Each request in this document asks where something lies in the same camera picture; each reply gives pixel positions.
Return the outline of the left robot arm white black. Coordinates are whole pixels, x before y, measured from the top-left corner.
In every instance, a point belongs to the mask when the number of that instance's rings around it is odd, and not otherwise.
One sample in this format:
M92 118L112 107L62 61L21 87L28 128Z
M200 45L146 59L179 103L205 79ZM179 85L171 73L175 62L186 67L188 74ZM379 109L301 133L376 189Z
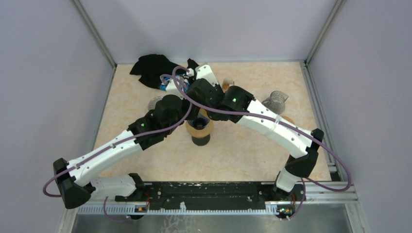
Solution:
M99 174L121 160L162 142L184 121L193 120L198 113L199 108L188 100L166 95L154 109L111 141L76 159L56 160L53 163L55 182L64 206L74 209L89 200L105 198L120 202L144 200L145 183L137 173L122 177L99 177Z

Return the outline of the orange coffee filter box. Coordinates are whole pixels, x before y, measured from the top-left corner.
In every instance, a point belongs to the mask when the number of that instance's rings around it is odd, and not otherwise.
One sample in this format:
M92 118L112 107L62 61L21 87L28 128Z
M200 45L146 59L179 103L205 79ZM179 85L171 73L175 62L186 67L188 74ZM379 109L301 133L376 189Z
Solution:
M234 80L225 78L221 85L223 92L226 92L232 85L234 85Z

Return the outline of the brown paper coffee filter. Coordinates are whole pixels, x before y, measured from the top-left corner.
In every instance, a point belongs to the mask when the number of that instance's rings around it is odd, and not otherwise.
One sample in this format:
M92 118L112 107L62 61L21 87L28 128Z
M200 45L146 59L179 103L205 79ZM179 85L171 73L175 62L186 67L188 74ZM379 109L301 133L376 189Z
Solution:
M210 118L208 117L207 112L206 112L205 109L199 109L197 117L204 119L206 123L210 122Z

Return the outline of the ribbed glass dripper cone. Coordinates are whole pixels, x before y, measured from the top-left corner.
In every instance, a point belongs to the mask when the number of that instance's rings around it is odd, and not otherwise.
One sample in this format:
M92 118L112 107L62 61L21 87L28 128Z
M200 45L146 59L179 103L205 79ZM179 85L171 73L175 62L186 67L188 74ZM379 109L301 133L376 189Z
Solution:
M196 130L204 129L210 123L207 117L198 117L194 120L188 120L188 124Z

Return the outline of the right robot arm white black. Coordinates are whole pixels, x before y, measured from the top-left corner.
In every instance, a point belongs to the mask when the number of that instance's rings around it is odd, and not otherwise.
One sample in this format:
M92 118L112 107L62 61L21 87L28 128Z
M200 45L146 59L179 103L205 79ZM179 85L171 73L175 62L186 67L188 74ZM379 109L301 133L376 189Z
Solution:
M295 126L239 86L231 86L223 92L219 85L213 86L207 80L199 79L189 86L186 95L205 109L210 119L230 120L246 126L288 151L289 158L274 185L274 195L279 200L291 196L295 183L313 171L320 147L313 139L323 140L321 129L308 131Z

